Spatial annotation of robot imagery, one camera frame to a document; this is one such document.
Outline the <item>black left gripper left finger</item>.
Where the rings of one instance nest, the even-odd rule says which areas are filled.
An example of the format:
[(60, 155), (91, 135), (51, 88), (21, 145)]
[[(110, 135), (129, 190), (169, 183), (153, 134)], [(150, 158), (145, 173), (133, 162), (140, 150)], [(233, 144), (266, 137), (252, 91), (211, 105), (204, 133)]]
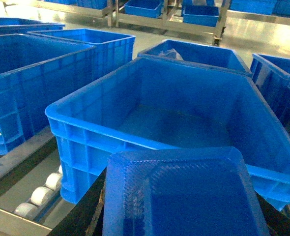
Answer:
[(105, 203), (106, 170), (81, 200), (49, 233), (50, 236), (101, 236)]

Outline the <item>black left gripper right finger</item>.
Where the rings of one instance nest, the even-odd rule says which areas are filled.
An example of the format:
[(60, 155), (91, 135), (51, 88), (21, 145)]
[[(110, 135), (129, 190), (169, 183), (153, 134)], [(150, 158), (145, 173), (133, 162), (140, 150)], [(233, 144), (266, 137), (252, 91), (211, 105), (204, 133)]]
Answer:
[(290, 219), (256, 193), (271, 236), (290, 236)]

